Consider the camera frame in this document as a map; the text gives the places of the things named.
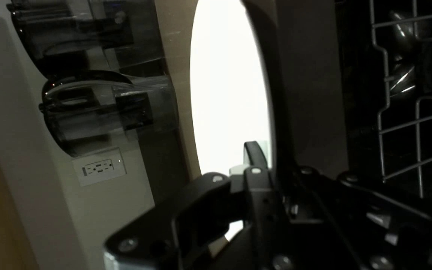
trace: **black metal frame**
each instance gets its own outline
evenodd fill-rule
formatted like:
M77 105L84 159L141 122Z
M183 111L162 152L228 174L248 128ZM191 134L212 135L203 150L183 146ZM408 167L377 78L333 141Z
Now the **black metal frame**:
M252 161L264 161L257 143ZM206 174L107 242L120 269L432 269L432 206L351 174L338 182L312 168L287 179L282 197L269 170ZM240 236L216 258L207 246L228 224Z
M371 185L350 173L330 180L296 162L311 162L324 168L327 176L348 168L336 30L330 26L333 5L323 0L246 2L269 71L275 168L266 167L255 143L246 144L251 164L243 176L203 176L111 236L105 246L108 263L120 270L432 269L431 203ZM315 11L323 11L317 18L330 15L329 20L311 20ZM318 24L321 36L300 42L305 38L297 32L308 33L312 23ZM321 57L308 62L305 54L315 44L321 48L321 42L327 42L323 45L327 63ZM305 80L308 74L299 74L323 68L330 69L330 75L321 74L320 78L314 74ZM326 90L320 89L302 104L302 84L306 92L318 90L315 84L321 80L327 80ZM332 108L312 107L324 95L335 99ZM300 122L302 108L303 113L320 113L317 122L314 117ZM312 137L306 146L311 153L300 149L306 144L299 141L305 135ZM233 221L245 221L243 231L221 254L209 255L207 246L222 237Z

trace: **wire grid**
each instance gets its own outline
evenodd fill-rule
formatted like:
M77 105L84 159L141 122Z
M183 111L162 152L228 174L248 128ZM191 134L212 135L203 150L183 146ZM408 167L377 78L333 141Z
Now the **wire grid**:
M377 51L381 53L383 56L383 63L384 63L384 89L386 89L386 95L384 95L384 105L383 108L378 111L378 150L380 150L380 165L381 165L381 180L383 183L387 183L389 180L407 174L410 171L417 171L417 186L419 186L419 197L420 198L426 198L428 194L425 191L425 177L423 177L423 165L428 165L432 162L432 158L425 158L422 155L422 125L432 120L432 116L425 116L422 117L422 102L423 101L429 101L432 99L432 93L428 96L420 96L416 101L416 111L414 111L414 120L402 123L402 125L396 125L396 126L390 126L386 128L384 126L384 114L390 110L392 107L392 83L395 81L395 78L390 75L390 60L389 60L389 51L387 48L381 47L378 44L378 36L377 36L377 30L384 29L384 27L396 27L398 24L402 23L411 23L413 29L414 29L414 35L419 39L419 24L420 21L425 20L432 20L432 14L431 15L419 15L419 0L413 0L413 14L411 18L404 18L404 20L398 20L398 21L384 21L384 23L377 23L377 8L375 8L375 0L369 0L369 12L371 12L371 26L372 26L372 45ZM387 161L386 161L386 149L384 149L384 140L389 134L393 134L396 131L405 129L405 128L414 128L416 129L416 164L411 164L405 168L401 168L398 171L387 171Z

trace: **bolt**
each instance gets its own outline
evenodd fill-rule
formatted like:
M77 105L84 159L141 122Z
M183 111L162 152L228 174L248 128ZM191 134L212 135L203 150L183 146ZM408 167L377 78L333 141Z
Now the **bolt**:
M218 183L218 182L222 182L224 179L222 179L222 176L215 176L213 177L213 183Z
M252 168L251 173L261 174L261 170L260 168Z
M302 174L303 176L311 176L312 174L312 168L302 168Z
M372 257L371 267L374 270L393 270L395 266L387 257Z
M275 270L293 270L294 269L293 261L290 260L290 257L285 257L285 255L275 257L273 267Z
M132 252L138 248L138 240L135 239L126 239L120 243L119 251L126 254L126 252Z

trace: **bright light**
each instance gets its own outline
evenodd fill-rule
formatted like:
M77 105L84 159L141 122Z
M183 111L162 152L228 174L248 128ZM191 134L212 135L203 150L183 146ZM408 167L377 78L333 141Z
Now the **bright light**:
M243 164L243 143L272 162L267 80L246 8L200 0L191 44L191 99L201 173Z
M243 227L243 221L231 222L225 239L231 242L231 239L234 239L243 230Z

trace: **metal rod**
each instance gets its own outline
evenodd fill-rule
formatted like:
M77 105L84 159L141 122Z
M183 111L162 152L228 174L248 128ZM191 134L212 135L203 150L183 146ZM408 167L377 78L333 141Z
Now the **metal rod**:
M387 182L387 180L390 180L390 179L395 179L395 177L398 177L398 176L401 176L401 174L404 174L404 173L413 171L413 170L416 170L416 168L419 168L419 167L423 167L423 165L426 165L426 164L431 164L431 162L432 162L432 158L425 159L425 161L417 162L417 164L413 164L411 167L402 168L402 170L399 170L399 171L395 171L395 173L386 176L386 177L384 177L384 182Z
M371 17L371 24L375 26L377 18L375 18L375 2L374 0L369 0L369 17ZM384 78L389 78L389 75L390 75L389 56L387 56L387 51L383 47L378 45L377 29L375 27L372 27L371 39L372 39L372 47L383 54L383 59L384 59ZM378 111L378 131L383 129L383 114L384 114L384 111L387 111L390 108L390 81L389 80L384 80L384 89L386 89L386 92L384 92L384 108L381 108ZM384 161L384 137L383 137L383 134L378 134L378 144L380 144L381 176L384 177L386 176L386 161Z
M413 0L413 17L417 18L417 0ZM420 41L419 36L419 26L416 21L413 21L414 36ZM422 99L416 102L416 120L422 117ZM416 161L420 164L423 159L422 153L422 125L416 123ZM417 167L417 186L419 186L419 195L420 198L425 198L425 183L423 183L423 167Z
M381 134L390 134L390 132L395 132L395 131L401 131L404 128L414 126L416 123L425 123L425 122L429 122L429 120L432 120L432 116L422 117L422 119L417 119L417 120L413 120L413 122L407 122L404 125L398 125L398 126L392 126L392 128L383 129Z
M425 20L432 20L432 15L407 18L407 20L398 20L398 21L378 23L378 24L374 24L372 27L374 27L374 29L383 29L383 27L392 27L392 26L396 26L396 24L414 23L414 21L425 21Z

